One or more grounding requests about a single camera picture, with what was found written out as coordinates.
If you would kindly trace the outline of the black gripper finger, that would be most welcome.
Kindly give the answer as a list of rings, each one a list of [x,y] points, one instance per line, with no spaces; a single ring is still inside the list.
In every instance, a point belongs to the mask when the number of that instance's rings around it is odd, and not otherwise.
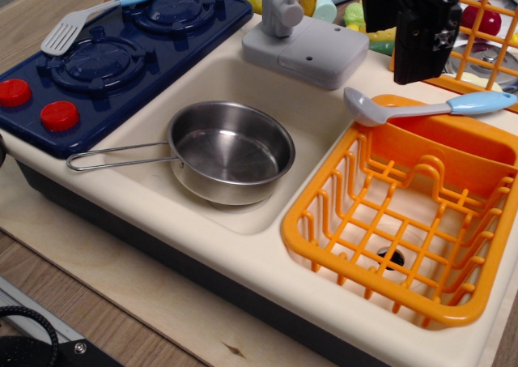
[[[459,34],[461,13],[457,4],[399,13],[393,55],[396,83],[405,85],[442,74]]]

